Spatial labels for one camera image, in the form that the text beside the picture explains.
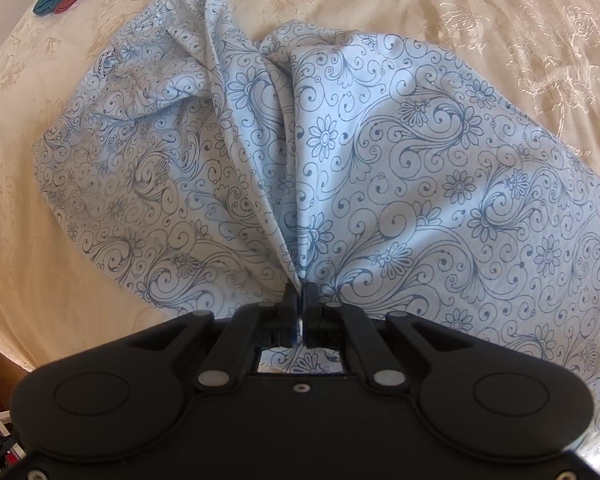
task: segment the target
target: flower print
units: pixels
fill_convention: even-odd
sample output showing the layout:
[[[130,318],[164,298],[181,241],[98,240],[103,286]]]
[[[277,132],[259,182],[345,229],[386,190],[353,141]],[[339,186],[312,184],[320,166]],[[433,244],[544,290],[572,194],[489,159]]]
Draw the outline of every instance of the flower print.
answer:
[[[129,245],[129,255],[133,255],[136,258],[142,256],[142,249],[144,249],[146,245],[146,241],[144,241],[138,233],[127,231],[125,233],[126,243]]]
[[[329,242],[334,239],[331,228],[333,221],[325,220],[324,213],[311,215],[311,220],[308,225],[298,226],[298,245],[308,246],[306,248],[305,259],[307,266],[315,261],[318,254],[326,254],[329,251]]]
[[[324,373],[318,362],[317,352],[305,352],[303,356],[296,359],[291,372],[294,374],[321,374]]]
[[[124,31],[128,32],[130,35],[134,36],[138,32],[142,32],[142,30],[145,27],[146,27],[146,24],[144,23],[144,17],[139,15],[139,16],[136,16],[130,23],[128,23],[125,26]]]
[[[496,96],[493,95],[493,87],[489,86],[486,81],[479,82],[474,79],[470,85],[467,85],[466,94],[469,96],[469,102],[477,104],[480,108],[493,108],[496,102]]]
[[[471,209],[471,219],[467,222],[467,227],[473,229],[471,236],[473,238],[480,238],[480,241],[484,244],[487,240],[495,240],[497,236],[496,229],[489,222],[485,211],[480,209]]]
[[[229,40],[241,41],[244,42],[247,40],[247,36],[243,31],[241,31],[238,27],[229,27],[224,36]]]
[[[466,150],[469,149],[469,146],[478,145],[478,137],[484,134],[480,124],[482,123],[482,118],[478,115],[474,114],[474,107],[467,106],[462,111],[462,131],[460,134],[460,143],[462,147]]]
[[[580,352],[580,357],[584,362],[584,371],[588,372],[592,368],[595,368],[598,360],[598,348],[591,339],[587,341],[585,347]]]
[[[140,138],[142,140],[146,140],[146,138],[151,135],[151,126],[149,121],[143,121],[140,124]]]
[[[154,164],[155,183],[159,186],[167,182],[169,177],[169,161],[166,158],[160,158]]]
[[[522,170],[513,170],[513,175],[504,180],[505,186],[511,190],[512,198],[520,198],[529,191],[529,177]]]
[[[377,34],[358,34],[360,41],[369,47],[371,50],[378,50],[378,35]]]
[[[285,195],[291,194],[291,191],[295,186],[294,176],[287,173],[285,176],[281,176],[278,180],[280,182],[278,189],[282,190]]]
[[[516,153],[522,160],[525,160],[526,158],[531,158],[531,152],[529,151],[529,148],[523,146],[522,144],[516,146]]]
[[[120,56],[122,56],[122,59],[131,59],[132,57],[138,57],[140,56],[140,49],[129,43],[124,44],[120,47]]]
[[[218,150],[218,155],[226,156],[226,144],[224,143],[224,135],[222,132],[218,132],[214,135],[214,139],[216,140],[216,150]]]
[[[271,186],[269,186],[269,184],[267,184],[267,182],[268,182],[267,180],[261,178],[258,181],[258,189],[261,190],[264,193],[264,195],[267,196],[267,198],[269,200],[272,200],[273,196],[271,194]]]
[[[122,139],[118,134],[113,134],[107,139],[106,147],[109,153],[116,152],[122,146]]]
[[[335,141],[338,138],[336,121],[332,121],[329,115],[325,118],[318,117],[316,126],[309,127],[309,134],[311,136],[306,145],[313,148],[311,151],[312,156],[317,156],[322,162],[329,157],[331,150],[336,148]]]
[[[54,139],[58,144],[64,144],[69,140],[69,129],[62,128],[56,134],[56,138]]]
[[[553,235],[548,238],[542,237],[542,242],[536,247],[538,256],[534,258],[534,263],[538,264],[538,272],[546,278],[549,274],[553,275],[555,267],[560,265],[560,255],[562,250],[560,240],[555,240]]]
[[[240,183],[240,187],[242,189],[248,189],[249,183],[247,181],[246,173],[241,172],[240,170],[236,170],[235,174],[238,176],[238,183]]]
[[[100,120],[100,114],[96,113],[94,110],[91,110],[87,115],[87,124],[91,124],[92,126]]]
[[[137,182],[140,182],[142,176],[138,174],[138,159],[136,158],[133,162],[130,162],[126,166],[126,170],[123,172],[125,177],[125,187],[131,189]]]
[[[250,66],[247,72],[238,72],[235,79],[227,85],[230,90],[229,97],[234,101],[236,108],[251,109],[251,94],[253,87],[259,81],[255,67]]]
[[[442,185],[445,196],[451,197],[451,203],[463,204],[465,200],[471,200],[471,193],[475,191],[474,178],[468,176],[466,171],[458,170],[453,175],[446,176],[446,182]]]
[[[190,222],[190,225],[193,229],[193,232],[196,234],[196,240],[211,240],[211,235],[209,234],[209,227],[204,225],[200,219]]]
[[[192,9],[192,13],[193,16],[199,21],[204,23],[205,22],[205,0],[193,0],[193,9]]]
[[[381,267],[380,276],[394,280],[396,276],[404,276],[413,265],[411,248],[406,243],[394,242],[386,251],[376,251],[369,257],[372,265]]]
[[[586,168],[583,162],[580,160],[580,157],[575,153],[572,153],[570,150],[567,150],[566,156],[569,159],[569,164],[573,166],[573,169],[579,173],[586,172]]]
[[[533,339],[540,348],[540,357],[542,359],[550,360],[554,358],[554,331],[549,330],[548,323],[536,326]]]
[[[268,57],[268,56],[271,56],[272,54],[275,54],[277,51],[280,50],[280,48],[281,48],[280,42],[274,41],[273,43],[268,44],[268,45],[261,45],[260,53],[264,57]]]
[[[467,309],[460,310],[459,308],[455,308],[453,312],[446,314],[442,325],[456,330],[456,332],[468,333],[469,330],[474,328],[473,320],[474,316],[469,314]]]
[[[413,209],[416,212],[417,225],[440,225],[442,220],[438,218],[442,209],[433,207],[431,200],[425,200],[423,203],[414,202]]]
[[[460,68],[462,65],[464,65],[464,61],[462,61],[462,59],[456,56],[456,54],[453,52],[445,52],[445,61],[453,62],[456,68]]]
[[[78,225],[75,222],[69,222],[66,226],[66,235],[69,237],[69,240],[75,242],[78,237]]]
[[[126,212],[126,198],[119,197],[109,204],[106,213],[113,220],[122,218]]]
[[[190,278],[202,266],[199,259],[183,252],[171,258],[171,263],[176,267],[179,278]]]
[[[568,6],[565,9],[567,24],[572,40],[579,38],[585,44],[595,46],[600,43],[600,31],[596,25],[595,15],[580,7]]]
[[[49,191],[46,194],[46,200],[51,205],[60,205],[64,202],[64,191],[62,189],[55,189],[53,191]]]
[[[409,126],[423,126],[424,123],[429,122],[427,108],[429,108],[427,100],[407,99],[405,102],[400,103],[398,113],[401,120]]]

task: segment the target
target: blue swirl pattern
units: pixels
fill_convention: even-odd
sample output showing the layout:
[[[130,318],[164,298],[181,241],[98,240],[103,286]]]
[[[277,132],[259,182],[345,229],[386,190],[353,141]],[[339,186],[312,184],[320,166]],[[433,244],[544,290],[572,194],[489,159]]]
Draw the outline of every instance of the blue swirl pattern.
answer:
[[[311,280],[573,370],[600,430],[600,179],[440,47],[296,21],[253,43],[227,0],[152,0],[34,151],[68,237],[157,308]]]

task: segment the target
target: bed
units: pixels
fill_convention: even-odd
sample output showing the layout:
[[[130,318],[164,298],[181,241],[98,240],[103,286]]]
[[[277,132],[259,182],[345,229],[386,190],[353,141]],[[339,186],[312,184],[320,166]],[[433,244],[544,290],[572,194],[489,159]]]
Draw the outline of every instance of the bed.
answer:
[[[26,369],[168,319],[74,250],[31,147],[109,38],[149,0],[26,12],[0,49],[0,351]],[[254,40],[293,18],[453,51],[600,176],[600,0],[230,0]],[[600,471],[600,409],[580,454]]]

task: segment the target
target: screw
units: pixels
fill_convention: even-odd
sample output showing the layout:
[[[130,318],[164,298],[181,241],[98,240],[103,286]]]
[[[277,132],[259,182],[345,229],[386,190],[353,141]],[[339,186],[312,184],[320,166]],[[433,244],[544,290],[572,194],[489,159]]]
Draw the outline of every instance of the screw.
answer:
[[[380,384],[380,386],[400,386],[406,380],[404,374],[398,370],[380,370],[374,374],[374,382]]]
[[[37,469],[33,469],[27,473],[27,480],[48,480],[46,475]]]
[[[229,382],[229,374],[222,370],[205,370],[198,376],[198,382],[203,386],[217,388]]]
[[[311,389],[311,386],[309,386],[306,383],[298,383],[298,384],[294,384],[294,391],[296,394],[305,394],[307,393],[309,390]]]

